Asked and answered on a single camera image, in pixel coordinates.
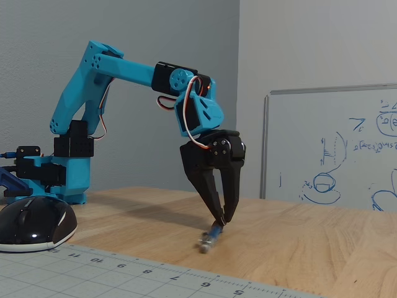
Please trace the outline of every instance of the black computer mouse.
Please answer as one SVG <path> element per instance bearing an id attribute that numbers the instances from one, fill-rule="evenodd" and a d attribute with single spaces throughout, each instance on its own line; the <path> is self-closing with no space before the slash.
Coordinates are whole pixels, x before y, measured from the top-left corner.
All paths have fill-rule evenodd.
<path id="1" fill-rule="evenodd" d="M 0 251 L 49 250 L 76 229 L 76 214 L 66 202 L 45 196 L 20 199 L 0 211 Z"/>

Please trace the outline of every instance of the drawing on whiteboard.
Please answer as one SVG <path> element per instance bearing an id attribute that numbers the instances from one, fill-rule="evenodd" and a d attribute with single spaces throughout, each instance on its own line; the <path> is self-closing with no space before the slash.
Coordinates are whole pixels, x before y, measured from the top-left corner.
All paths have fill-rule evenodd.
<path id="1" fill-rule="evenodd" d="M 332 172 L 339 169 L 347 158 L 347 141 L 345 141 L 339 132 L 334 141 L 333 155 L 326 150 L 326 139 L 322 138 L 323 159 L 321 167 L 329 167 L 330 170 L 321 172 L 313 178 L 313 182 L 305 181 L 302 187 L 301 200 L 307 199 L 316 204 L 329 205 L 333 204 L 341 198 L 341 193 L 335 189 L 336 180 L 332 176 Z M 330 157 L 332 162 L 326 163 L 326 157 Z"/>
<path id="2" fill-rule="evenodd" d="M 394 179 L 397 176 L 397 173 L 395 173 L 396 171 L 397 169 L 394 169 L 391 172 L 391 187 L 393 188 L 393 191 L 382 189 L 372 195 L 372 208 L 374 210 L 384 211 L 385 208 L 392 208 L 393 210 L 397 209 L 397 194 L 394 183 Z"/>
<path id="3" fill-rule="evenodd" d="M 397 111 L 380 112 L 377 117 L 377 127 L 381 134 L 397 137 Z"/>
<path id="4" fill-rule="evenodd" d="M 374 143 L 367 143 L 363 140 L 359 142 L 358 145 L 354 146 L 353 151 L 359 150 L 370 150 L 375 153 L 382 152 L 382 150 L 392 149 L 392 151 L 397 150 L 397 142 L 374 142 Z"/>
<path id="5" fill-rule="evenodd" d="M 349 120 L 358 120 L 358 121 L 360 121 L 360 123 L 358 124 L 358 126 L 354 127 L 353 131 L 356 130 L 356 129 L 359 129 L 359 132 L 362 131 L 362 129 L 364 128 L 364 126 L 361 126 L 361 125 L 364 123 L 365 118 L 349 118 Z"/>
<path id="6" fill-rule="evenodd" d="M 382 109 L 384 109 L 386 107 L 390 107 L 389 103 L 387 101 L 384 101 L 383 99 L 380 100 L 380 103 L 383 104 Z M 397 109 L 397 102 L 394 104 L 394 106 L 391 109 L 392 110 Z"/>

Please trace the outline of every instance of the blue robotic arm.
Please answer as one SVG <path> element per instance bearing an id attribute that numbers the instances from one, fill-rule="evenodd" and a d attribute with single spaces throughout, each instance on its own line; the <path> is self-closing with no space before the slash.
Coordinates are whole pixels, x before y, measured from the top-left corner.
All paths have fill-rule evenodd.
<path id="1" fill-rule="evenodd" d="M 124 53 L 103 43 L 89 42 L 79 68 L 74 73 L 63 91 L 50 122 L 50 130 L 54 134 L 64 135 L 68 132 L 75 113 L 85 104 L 85 113 L 81 120 L 87 122 L 88 135 L 94 134 L 104 113 L 106 90 L 114 78 L 152 87 L 155 91 L 178 96 L 176 109 L 179 128 L 182 136 L 188 134 L 182 119 L 184 95 L 189 81 L 197 75 L 197 71 L 181 68 L 167 63 L 158 63 L 156 67 L 138 64 L 123 59 Z M 224 115 L 215 101 L 216 84 L 214 80 L 199 75 L 204 84 L 205 95 L 198 96 L 193 90 L 190 94 L 192 105 L 187 110 L 192 135 L 218 127 Z"/>
<path id="2" fill-rule="evenodd" d="M 70 204 L 86 202 L 89 188 L 90 160 L 94 156 L 94 138 L 107 101 L 110 83 L 115 79 L 151 87 L 154 91 L 176 97 L 174 111 L 181 135 L 190 141 L 180 147 L 189 181 L 223 227 L 234 214 L 239 201 L 240 169 L 246 147 L 239 133 L 215 130 L 224 119 L 215 100 L 216 83 L 197 70 L 159 62 L 155 67 L 127 61 L 114 47 L 90 41 L 79 67 L 62 92 L 50 130 L 55 135 L 54 153 L 41 156 L 39 147 L 18 147 L 15 171 L 32 196 L 53 196 Z M 85 104 L 81 120 L 73 120 Z M 225 197 L 221 207 L 213 170 L 219 169 Z M 27 195 L 10 196 L 9 202 Z"/>

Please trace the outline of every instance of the gray cutting mat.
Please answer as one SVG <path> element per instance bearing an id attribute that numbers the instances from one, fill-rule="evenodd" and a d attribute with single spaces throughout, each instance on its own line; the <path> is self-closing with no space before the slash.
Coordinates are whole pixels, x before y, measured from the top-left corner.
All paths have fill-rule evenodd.
<path id="1" fill-rule="evenodd" d="M 69 244 L 39 253 L 0 253 L 0 297 L 319 298 Z"/>

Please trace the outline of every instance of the gray wall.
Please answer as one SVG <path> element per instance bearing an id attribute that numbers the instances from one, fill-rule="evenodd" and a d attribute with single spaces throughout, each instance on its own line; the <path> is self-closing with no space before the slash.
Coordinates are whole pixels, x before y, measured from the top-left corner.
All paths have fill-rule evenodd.
<path id="1" fill-rule="evenodd" d="M 397 81 L 395 11 L 395 0 L 241 1 L 242 196 L 259 197 L 263 105 L 271 90 Z"/>
<path id="2" fill-rule="evenodd" d="M 0 150 L 39 145 L 52 153 L 48 122 L 90 39 L 121 49 L 127 60 L 166 61 L 215 78 L 223 127 L 235 129 L 238 30 L 237 0 L 0 0 Z M 192 189 L 179 153 L 188 139 L 174 113 L 156 105 L 157 96 L 113 82 L 91 190 Z"/>

